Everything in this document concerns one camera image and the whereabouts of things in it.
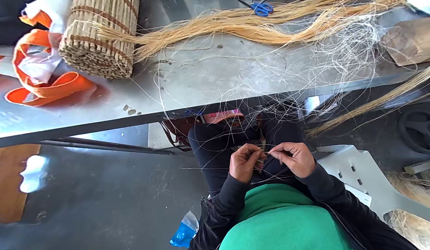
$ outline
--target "black sleeve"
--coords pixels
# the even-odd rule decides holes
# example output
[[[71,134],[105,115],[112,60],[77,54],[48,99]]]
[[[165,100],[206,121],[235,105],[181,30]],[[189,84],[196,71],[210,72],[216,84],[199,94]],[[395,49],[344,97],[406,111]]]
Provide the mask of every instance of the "black sleeve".
[[[245,193],[250,185],[228,175],[220,193],[213,199],[207,218],[199,222],[190,250],[214,250],[234,226],[233,220],[244,208]]]
[[[329,175],[321,165],[317,164],[312,174],[299,180],[307,185],[316,200],[327,204],[352,223],[373,249],[417,250],[411,242],[390,228],[376,213],[347,191],[344,183]]]

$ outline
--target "black pants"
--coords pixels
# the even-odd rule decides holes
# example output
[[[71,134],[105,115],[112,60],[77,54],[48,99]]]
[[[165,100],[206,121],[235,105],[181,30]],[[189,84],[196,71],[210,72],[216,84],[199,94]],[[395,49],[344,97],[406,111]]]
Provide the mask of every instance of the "black pants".
[[[300,124],[295,122],[296,117],[290,115],[277,117],[273,113],[263,112],[261,119],[262,133],[266,138],[265,152],[282,142],[303,142]],[[259,139],[258,128],[242,129],[218,124],[196,124],[190,130],[189,142],[212,197],[219,193],[229,173],[230,156],[234,152],[231,148],[244,145],[248,140]],[[254,170],[251,188],[268,183],[286,183],[294,187],[302,185],[286,165],[281,165],[279,160],[270,154],[264,162],[262,172]]]

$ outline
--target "white chair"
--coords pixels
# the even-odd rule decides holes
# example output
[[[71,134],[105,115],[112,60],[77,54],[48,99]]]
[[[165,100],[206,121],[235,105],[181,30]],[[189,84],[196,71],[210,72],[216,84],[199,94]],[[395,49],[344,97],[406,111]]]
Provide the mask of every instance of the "white chair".
[[[382,221],[385,213],[401,209],[430,222],[430,208],[395,190],[368,151],[354,145],[317,147],[317,151],[334,152],[318,163],[345,184],[371,196],[369,207]]]

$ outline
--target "blue scissors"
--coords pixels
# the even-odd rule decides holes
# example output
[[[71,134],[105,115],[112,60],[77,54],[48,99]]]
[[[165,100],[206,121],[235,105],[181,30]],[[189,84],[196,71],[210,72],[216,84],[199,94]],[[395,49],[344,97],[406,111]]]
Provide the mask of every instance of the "blue scissors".
[[[270,4],[264,3],[265,1],[262,1],[262,3],[254,3],[248,4],[244,1],[238,0],[238,2],[244,4],[245,6],[253,9],[255,11],[255,14],[258,16],[268,16],[269,14],[273,13],[273,7]]]

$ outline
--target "metal table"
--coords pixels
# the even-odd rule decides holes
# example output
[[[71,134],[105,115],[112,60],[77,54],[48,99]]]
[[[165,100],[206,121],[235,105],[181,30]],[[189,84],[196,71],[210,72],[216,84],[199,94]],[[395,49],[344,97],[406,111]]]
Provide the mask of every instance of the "metal table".
[[[207,9],[239,7],[243,6],[235,0],[144,0],[139,22],[145,28],[158,27],[196,17]],[[391,27],[415,18],[420,16],[397,9],[381,16],[379,23]],[[261,98],[274,94],[303,100],[395,84],[429,65],[397,67],[383,60],[375,65],[376,77],[368,77],[361,69],[355,79],[342,82],[337,72],[327,70],[306,86],[297,74],[327,58],[313,60],[315,55],[305,44],[274,53],[276,48],[226,34],[192,38],[136,64],[131,79],[92,77],[99,85],[94,93],[74,94],[39,108],[7,103],[4,94],[20,84],[11,77],[1,78],[0,147],[228,110],[239,102],[257,105]]]

